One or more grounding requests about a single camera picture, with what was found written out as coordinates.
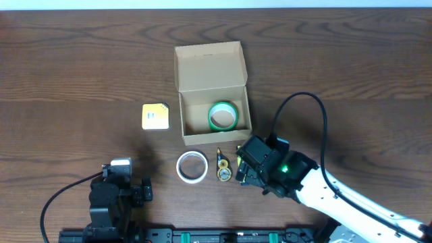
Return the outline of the green tape roll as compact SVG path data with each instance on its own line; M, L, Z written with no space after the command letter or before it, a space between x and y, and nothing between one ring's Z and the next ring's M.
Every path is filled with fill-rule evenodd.
M231 103L218 102L209 109L208 121L212 131L231 131L238 123L238 111Z

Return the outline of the yellow highlighter marker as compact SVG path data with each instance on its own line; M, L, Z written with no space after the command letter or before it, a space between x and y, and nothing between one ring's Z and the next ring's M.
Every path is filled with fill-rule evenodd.
M238 150L240 147L241 147L241 145L237 145L237 146L236 146L236 149ZM240 156L237 156L238 171L240 170L240 164L241 164L241 163L243 163L242 158L241 158ZM245 179L243 179L243 180L240 182L240 185L241 185L241 186L248 186L248 183L245 182Z

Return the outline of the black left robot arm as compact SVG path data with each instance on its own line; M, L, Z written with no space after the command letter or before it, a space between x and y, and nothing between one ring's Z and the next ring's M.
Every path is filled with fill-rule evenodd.
M91 223L84 228L83 242L144 242L143 230L131 220L132 209L153 199L151 179L132 185L132 167L104 165L90 184Z

